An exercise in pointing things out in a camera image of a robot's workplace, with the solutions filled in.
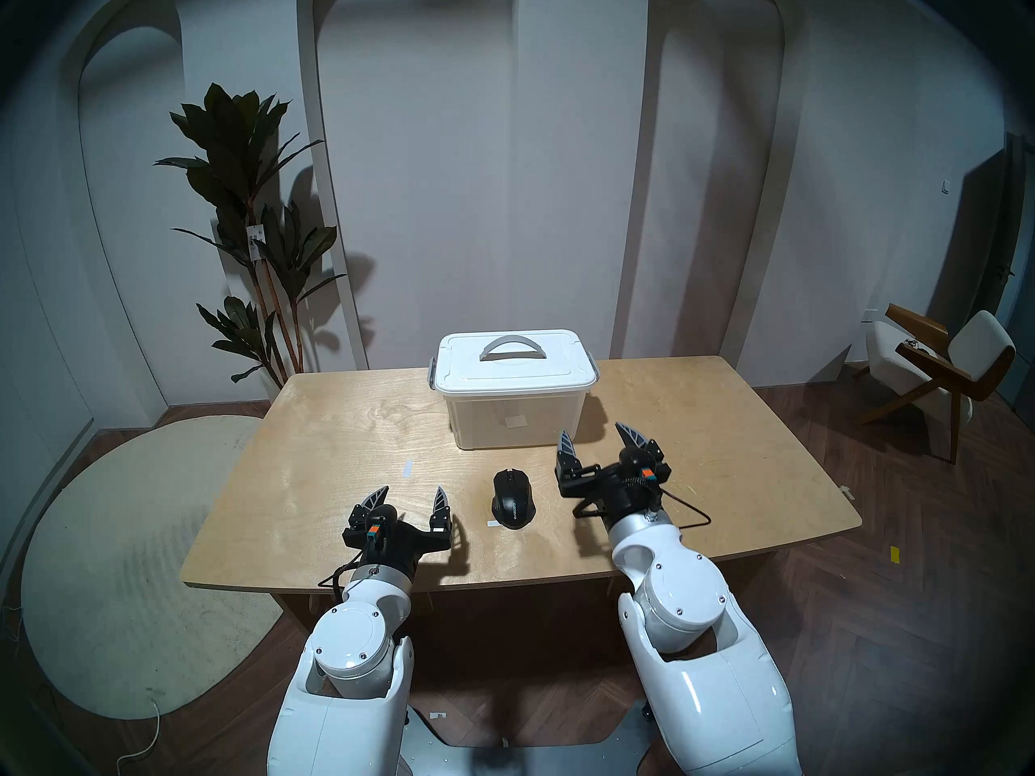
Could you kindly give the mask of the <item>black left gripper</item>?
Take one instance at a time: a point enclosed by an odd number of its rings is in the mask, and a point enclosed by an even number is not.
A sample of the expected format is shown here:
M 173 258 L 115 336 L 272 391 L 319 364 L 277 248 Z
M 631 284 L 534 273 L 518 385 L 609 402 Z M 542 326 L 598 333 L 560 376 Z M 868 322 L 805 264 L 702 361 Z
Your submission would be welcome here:
M 393 506 L 385 505 L 388 493 L 388 485 L 381 486 L 354 506 L 342 540 L 347 547 L 361 551 L 360 567 L 388 567 L 412 580 L 423 556 L 451 548 L 448 497 L 437 486 L 425 531 L 403 521 Z

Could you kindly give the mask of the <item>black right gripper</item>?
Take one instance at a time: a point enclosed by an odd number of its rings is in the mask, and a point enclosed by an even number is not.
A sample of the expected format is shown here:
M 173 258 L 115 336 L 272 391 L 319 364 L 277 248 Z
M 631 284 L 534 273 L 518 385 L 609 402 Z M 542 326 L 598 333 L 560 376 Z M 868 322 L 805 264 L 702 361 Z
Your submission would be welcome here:
M 619 460 L 607 467 L 583 467 L 566 429 L 559 434 L 556 449 L 560 495 L 579 499 L 572 516 L 599 517 L 608 529 L 632 514 L 658 514 L 661 485 L 670 476 L 670 466 L 655 440 L 622 422 L 616 422 L 615 427 L 624 448 Z

